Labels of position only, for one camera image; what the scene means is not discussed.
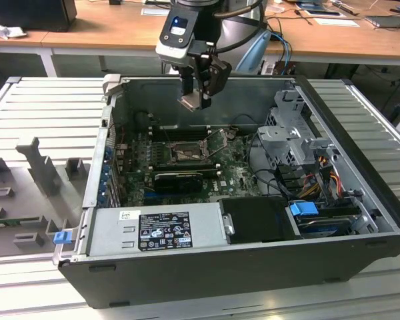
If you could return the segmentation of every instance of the paper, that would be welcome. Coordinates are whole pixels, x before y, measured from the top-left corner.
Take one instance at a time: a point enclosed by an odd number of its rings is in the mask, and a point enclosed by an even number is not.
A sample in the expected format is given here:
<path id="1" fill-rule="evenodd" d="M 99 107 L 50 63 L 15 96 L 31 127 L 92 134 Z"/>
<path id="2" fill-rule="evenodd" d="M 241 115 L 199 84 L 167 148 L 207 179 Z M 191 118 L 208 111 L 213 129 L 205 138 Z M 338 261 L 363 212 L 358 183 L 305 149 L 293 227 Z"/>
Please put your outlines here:
<path id="1" fill-rule="evenodd" d="M 8 40 L 8 38 L 23 37 L 27 35 L 20 27 L 4 27 L 0 25 L 0 38 Z"/>
<path id="2" fill-rule="evenodd" d="M 320 25 L 337 25 L 340 27 L 360 27 L 353 20 L 324 19 L 324 18 L 314 18 L 314 20 Z"/>
<path id="3" fill-rule="evenodd" d="M 142 8 L 141 15 L 158 15 L 158 16 L 166 16 L 169 14 L 168 9 L 150 9 L 150 8 Z"/>

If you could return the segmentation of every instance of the black computer case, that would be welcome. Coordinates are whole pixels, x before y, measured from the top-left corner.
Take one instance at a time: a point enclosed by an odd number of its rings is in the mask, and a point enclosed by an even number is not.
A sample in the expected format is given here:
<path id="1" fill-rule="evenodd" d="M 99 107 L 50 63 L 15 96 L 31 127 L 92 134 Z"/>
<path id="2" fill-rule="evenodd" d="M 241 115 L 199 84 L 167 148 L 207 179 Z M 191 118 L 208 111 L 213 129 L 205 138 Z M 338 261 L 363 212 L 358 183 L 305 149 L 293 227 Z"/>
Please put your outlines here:
<path id="1" fill-rule="evenodd" d="M 0 25 L 65 32 L 77 15 L 74 0 L 0 0 Z"/>

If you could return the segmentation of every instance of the blue plastic clip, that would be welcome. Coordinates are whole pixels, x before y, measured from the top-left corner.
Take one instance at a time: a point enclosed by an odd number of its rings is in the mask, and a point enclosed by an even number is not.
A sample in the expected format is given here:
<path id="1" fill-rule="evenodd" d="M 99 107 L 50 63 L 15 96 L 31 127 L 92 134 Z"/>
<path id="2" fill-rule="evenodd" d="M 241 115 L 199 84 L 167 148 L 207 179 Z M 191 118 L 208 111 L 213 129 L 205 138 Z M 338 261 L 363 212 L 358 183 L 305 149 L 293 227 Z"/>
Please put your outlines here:
<path id="1" fill-rule="evenodd" d="M 314 202 L 296 202 L 290 206 L 292 215 L 318 215 Z"/>
<path id="2" fill-rule="evenodd" d="M 71 243 L 72 231 L 60 231 L 55 233 L 53 243 L 56 245 L 67 245 Z"/>

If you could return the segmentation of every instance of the wooden desk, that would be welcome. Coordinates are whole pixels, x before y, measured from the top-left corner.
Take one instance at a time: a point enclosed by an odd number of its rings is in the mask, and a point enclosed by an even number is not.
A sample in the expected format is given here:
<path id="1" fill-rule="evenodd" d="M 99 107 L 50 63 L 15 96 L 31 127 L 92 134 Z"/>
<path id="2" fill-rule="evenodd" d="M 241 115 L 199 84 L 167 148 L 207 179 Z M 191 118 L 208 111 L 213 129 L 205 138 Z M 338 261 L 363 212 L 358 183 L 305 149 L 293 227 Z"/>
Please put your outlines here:
<path id="1" fill-rule="evenodd" d="M 344 0 L 359 9 L 368 9 L 372 2 Z M 380 1 L 372 10 L 361 11 L 360 16 L 388 15 L 388 10 L 396 4 L 396 1 Z M 282 5 L 289 11 L 276 17 L 297 17 L 293 10 L 290 11 L 294 8 L 292 4 Z M 108 1 L 76 0 L 76 6 L 77 19 L 68 32 L 29 31 L 26 38 L 0 40 L 0 52 L 39 54 L 48 76 L 52 77 L 59 75 L 53 55 L 98 55 L 102 57 L 102 69 L 105 69 L 103 56 L 107 55 L 157 56 L 154 49 L 165 17 L 143 16 L 143 6 L 137 3 L 110 6 Z M 400 65 L 400 30 L 374 29 L 365 20 L 355 21 L 360 27 L 323 26 L 314 19 L 309 19 L 312 26 L 304 19 L 280 21 L 284 36 L 293 48 L 292 61 Z M 276 19 L 269 22 L 275 30 L 279 29 Z M 272 42 L 266 58 L 275 61 L 281 53 L 281 44 Z"/>
<path id="2" fill-rule="evenodd" d="M 344 2 L 356 8 L 369 8 L 370 6 L 365 5 L 367 1 L 346 0 Z M 356 17 L 343 11 L 340 12 L 347 18 L 353 18 L 360 27 L 324 26 L 319 25 L 314 19 L 309 19 L 313 25 L 309 25 L 304 19 L 280 19 L 285 39 L 292 44 L 295 61 L 297 57 L 302 57 L 302 60 L 307 61 L 308 57 L 314 58 L 316 62 L 327 62 L 326 60 L 332 57 L 338 57 L 340 61 L 336 62 L 342 63 L 350 59 L 400 61 L 400 30 L 375 29 L 370 22 L 364 19 L 355 20 Z M 359 16 L 389 14 L 389 11 L 380 7 L 360 12 Z M 305 12 L 302 14 L 304 17 L 308 17 Z M 276 15 L 276 17 L 296 17 L 296 14 L 288 11 Z M 279 30 L 276 19 L 271 19 L 269 22 L 274 30 Z M 267 52 L 272 53 L 273 49 L 278 50 L 279 46 L 281 47 L 279 43 L 270 44 Z"/>
<path id="3" fill-rule="evenodd" d="M 77 18 L 66 33 L 49 32 L 44 47 L 154 50 L 166 17 L 141 15 L 143 5 L 76 0 Z"/>
<path id="4" fill-rule="evenodd" d="M 9 40 L 0 38 L 0 46 L 39 47 L 47 31 L 26 31 L 26 34 L 28 34 L 26 37 L 10 38 Z"/>

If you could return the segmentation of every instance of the power supply label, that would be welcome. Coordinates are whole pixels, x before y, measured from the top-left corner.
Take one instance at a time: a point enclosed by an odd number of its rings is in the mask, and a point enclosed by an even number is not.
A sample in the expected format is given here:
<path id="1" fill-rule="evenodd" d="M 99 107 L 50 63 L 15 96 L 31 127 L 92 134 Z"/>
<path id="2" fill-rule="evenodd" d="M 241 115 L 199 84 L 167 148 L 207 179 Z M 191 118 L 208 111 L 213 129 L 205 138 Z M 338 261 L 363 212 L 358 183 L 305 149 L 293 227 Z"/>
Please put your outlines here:
<path id="1" fill-rule="evenodd" d="M 188 212 L 139 216 L 138 249 L 141 251 L 191 248 Z"/>

